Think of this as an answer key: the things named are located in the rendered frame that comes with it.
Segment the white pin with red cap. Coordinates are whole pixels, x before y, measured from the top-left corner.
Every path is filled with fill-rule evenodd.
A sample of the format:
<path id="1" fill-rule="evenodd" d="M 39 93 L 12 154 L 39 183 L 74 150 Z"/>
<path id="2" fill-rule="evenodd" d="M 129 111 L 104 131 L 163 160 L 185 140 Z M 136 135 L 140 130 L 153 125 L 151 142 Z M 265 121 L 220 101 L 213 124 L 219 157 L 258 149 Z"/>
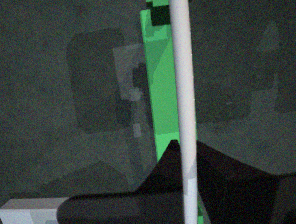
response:
<path id="1" fill-rule="evenodd" d="M 185 224 L 198 224 L 196 114 L 188 0 L 168 0 L 182 154 Z"/>

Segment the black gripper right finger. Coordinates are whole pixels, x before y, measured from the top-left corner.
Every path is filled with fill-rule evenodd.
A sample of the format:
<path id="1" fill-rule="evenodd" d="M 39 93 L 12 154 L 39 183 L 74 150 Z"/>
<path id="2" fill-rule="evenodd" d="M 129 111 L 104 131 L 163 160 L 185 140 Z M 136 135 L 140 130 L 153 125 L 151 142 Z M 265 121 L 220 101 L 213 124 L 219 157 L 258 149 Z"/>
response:
<path id="1" fill-rule="evenodd" d="M 211 224 L 284 224 L 296 172 L 269 174 L 196 140 L 197 189 Z"/>

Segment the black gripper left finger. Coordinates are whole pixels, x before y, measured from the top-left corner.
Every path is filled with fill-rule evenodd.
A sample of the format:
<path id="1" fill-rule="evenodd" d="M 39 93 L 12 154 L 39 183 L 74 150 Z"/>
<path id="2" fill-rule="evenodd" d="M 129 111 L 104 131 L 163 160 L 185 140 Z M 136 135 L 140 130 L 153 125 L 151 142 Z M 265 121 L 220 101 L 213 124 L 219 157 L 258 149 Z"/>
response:
<path id="1" fill-rule="evenodd" d="M 171 140 L 134 191 L 76 195 L 57 209 L 58 224 L 185 224 L 182 154 Z"/>

